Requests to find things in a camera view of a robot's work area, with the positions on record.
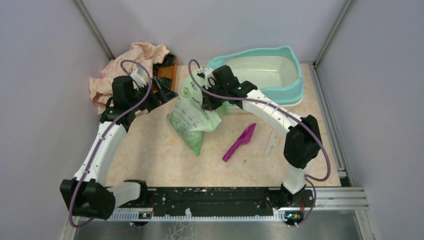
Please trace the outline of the green litter bag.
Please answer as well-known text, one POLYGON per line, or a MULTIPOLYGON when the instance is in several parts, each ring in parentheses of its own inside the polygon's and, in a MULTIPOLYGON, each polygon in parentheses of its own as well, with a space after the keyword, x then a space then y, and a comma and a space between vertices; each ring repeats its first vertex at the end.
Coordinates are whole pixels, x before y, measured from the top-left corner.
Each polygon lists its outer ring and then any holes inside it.
POLYGON ((195 156, 201 154, 204 132, 213 132, 222 121, 217 111, 202 109, 202 103, 203 92, 187 76, 181 84, 173 111, 167 115, 175 132, 195 156))

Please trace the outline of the purple plastic scoop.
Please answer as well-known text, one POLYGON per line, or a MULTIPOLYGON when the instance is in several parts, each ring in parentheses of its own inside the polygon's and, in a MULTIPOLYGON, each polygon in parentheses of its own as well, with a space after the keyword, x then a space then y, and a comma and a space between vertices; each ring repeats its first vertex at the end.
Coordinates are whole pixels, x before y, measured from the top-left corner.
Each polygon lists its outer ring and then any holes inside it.
POLYGON ((237 138, 237 140, 231 145, 231 147, 227 150, 227 152, 222 157, 222 160, 224 162, 227 162, 241 145, 246 145, 251 141, 254 131, 256 129, 256 126, 257 126, 256 123, 250 124, 242 132, 242 134, 237 138))

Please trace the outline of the white bag clip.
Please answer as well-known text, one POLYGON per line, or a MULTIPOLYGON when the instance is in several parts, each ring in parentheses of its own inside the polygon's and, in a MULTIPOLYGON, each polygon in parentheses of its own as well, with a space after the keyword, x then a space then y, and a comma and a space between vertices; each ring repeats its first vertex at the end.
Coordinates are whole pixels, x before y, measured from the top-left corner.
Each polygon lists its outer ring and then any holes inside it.
POLYGON ((278 146, 279 139, 277 138, 277 133, 278 132, 275 129, 272 130, 263 152, 264 156, 268 156, 270 154, 271 149, 276 148, 278 146))

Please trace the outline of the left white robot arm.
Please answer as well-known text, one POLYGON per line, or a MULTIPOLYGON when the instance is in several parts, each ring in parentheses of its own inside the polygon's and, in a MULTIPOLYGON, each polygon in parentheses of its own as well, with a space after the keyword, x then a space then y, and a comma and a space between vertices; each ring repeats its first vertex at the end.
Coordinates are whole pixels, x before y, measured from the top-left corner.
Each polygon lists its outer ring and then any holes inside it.
POLYGON ((150 200, 145 181, 130 179, 106 186, 107 174, 136 113, 149 113, 175 99, 178 93, 156 77, 138 83, 131 76, 118 76, 111 86, 112 97, 106 102, 96 139, 84 163, 72 179, 64 179, 59 187, 71 217, 107 220, 116 208, 130 203, 144 207, 150 200))

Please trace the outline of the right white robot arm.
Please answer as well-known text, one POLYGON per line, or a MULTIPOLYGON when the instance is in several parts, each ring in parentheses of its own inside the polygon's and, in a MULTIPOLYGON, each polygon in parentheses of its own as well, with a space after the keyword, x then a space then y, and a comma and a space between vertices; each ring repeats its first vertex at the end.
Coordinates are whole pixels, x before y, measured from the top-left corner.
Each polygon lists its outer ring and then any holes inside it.
POLYGON ((229 102, 260 117, 285 136, 283 156, 289 168, 282 183, 281 199, 287 206, 295 206, 306 186, 309 163, 322 148, 317 119, 312 115, 302 117, 279 107, 250 81, 239 81, 228 65, 217 69, 199 68, 196 75, 204 79, 201 89, 204 110, 214 111, 229 102))

